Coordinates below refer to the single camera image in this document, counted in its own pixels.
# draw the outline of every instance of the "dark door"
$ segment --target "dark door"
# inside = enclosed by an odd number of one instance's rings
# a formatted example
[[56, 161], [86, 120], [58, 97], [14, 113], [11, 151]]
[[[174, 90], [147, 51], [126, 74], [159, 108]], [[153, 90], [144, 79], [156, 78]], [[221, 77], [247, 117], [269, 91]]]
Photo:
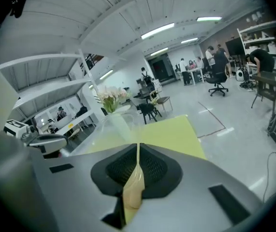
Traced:
[[162, 60], [153, 63], [155, 75], [159, 81], [169, 78], [166, 67]]

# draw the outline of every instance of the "power cord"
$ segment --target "power cord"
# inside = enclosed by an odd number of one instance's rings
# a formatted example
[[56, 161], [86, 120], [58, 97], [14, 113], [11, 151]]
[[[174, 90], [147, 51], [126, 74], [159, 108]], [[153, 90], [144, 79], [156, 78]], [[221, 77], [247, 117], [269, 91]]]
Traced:
[[276, 154], [276, 152], [271, 152], [271, 153], [269, 154], [269, 156], [268, 156], [268, 160], [267, 160], [267, 186], [265, 187], [265, 190], [264, 190], [264, 193], [263, 193], [263, 198], [262, 198], [262, 201], [263, 201], [263, 202], [264, 202], [265, 195], [266, 195], [266, 193], [267, 193], [267, 189], [268, 189], [268, 186], [269, 186], [269, 158], [270, 158], [270, 156], [271, 156], [272, 154]]

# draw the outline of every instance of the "chair base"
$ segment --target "chair base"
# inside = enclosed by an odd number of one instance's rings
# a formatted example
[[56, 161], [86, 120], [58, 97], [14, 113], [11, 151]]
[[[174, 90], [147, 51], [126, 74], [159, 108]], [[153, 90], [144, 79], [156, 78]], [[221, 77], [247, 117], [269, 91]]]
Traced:
[[213, 92], [210, 94], [210, 96], [213, 96], [213, 94], [214, 94], [215, 92], [217, 92], [217, 91], [221, 92], [221, 93], [223, 94], [223, 96], [225, 96], [226, 94], [225, 94], [225, 92], [224, 92], [223, 90], [226, 90], [227, 92], [229, 91], [229, 90], [228, 90], [227, 88], [225, 88], [222, 84], [214, 84], [214, 86], [216, 86], [216, 85], [217, 85], [217, 87], [209, 89], [209, 92], [210, 92], [211, 90], [213, 90]]

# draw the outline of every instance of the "white ceiling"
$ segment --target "white ceiling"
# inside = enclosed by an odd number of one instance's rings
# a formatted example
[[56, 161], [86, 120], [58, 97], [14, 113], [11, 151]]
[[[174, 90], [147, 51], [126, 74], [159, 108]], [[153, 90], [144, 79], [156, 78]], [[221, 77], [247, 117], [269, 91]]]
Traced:
[[[205, 37], [227, 20], [250, 12], [261, 0], [27, 0], [23, 14], [7, 16], [0, 28], [0, 64], [38, 54], [68, 52], [82, 43], [84, 52], [148, 55], [180, 40]], [[222, 22], [197, 23], [199, 16]], [[175, 28], [150, 39], [141, 35], [175, 22]]]

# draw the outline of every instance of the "black pants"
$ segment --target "black pants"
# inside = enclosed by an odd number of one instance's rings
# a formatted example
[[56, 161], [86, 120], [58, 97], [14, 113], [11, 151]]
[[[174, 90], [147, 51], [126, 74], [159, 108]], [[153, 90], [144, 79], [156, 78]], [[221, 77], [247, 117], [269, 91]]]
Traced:
[[[269, 61], [263, 61], [260, 63], [260, 71], [261, 72], [273, 72], [273, 68], [274, 68], [274, 59], [272, 58], [272, 60]], [[263, 88], [263, 82], [258, 82], [258, 89], [262, 89]], [[269, 84], [269, 89], [273, 90], [273, 85]]]
[[190, 84], [190, 77], [188, 72], [182, 72], [184, 85]]

